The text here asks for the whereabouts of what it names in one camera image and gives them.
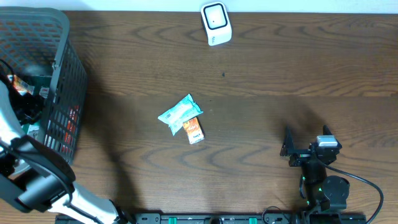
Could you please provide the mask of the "small orange snack box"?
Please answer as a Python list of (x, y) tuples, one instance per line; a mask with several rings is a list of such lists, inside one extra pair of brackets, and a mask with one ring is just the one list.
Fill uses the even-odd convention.
[(195, 144), (205, 139), (205, 135), (203, 134), (197, 117), (184, 122), (183, 128), (190, 144)]

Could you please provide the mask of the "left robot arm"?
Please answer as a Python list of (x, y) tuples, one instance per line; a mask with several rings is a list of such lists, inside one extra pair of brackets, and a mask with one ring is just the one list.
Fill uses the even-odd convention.
[(29, 113), (37, 114), (36, 101), (1, 77), (1, 198), (24, 213), (61, 213), (81, 223), (135, 223), (113, 201), (77, 184), (60, 155), (23, 131)]

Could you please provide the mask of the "teal wet wipes packet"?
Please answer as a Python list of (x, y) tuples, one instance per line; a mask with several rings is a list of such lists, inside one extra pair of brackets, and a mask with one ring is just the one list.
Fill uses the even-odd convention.
[(174, 136), (182, 128), (184, 122), (202, 113), (192, 95), (188, 94), (174, 107), (159, 115), (158, 119), (169, 126)]

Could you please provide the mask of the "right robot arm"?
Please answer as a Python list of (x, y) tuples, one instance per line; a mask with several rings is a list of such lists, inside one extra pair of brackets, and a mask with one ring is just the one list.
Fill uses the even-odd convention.
[(336, 160), (342, 145), (326, 125), (323, 134), (306, 149), (297, 149), (289, 128), (285, 129), (280, 155), (289, 158), (289, 166), (300, 167), (300, 196), (307, 208), (290, 218), (291, 223), (342, 223), (341, 212), (347, 208), (349, 182), (326, 173), (327, 165)]

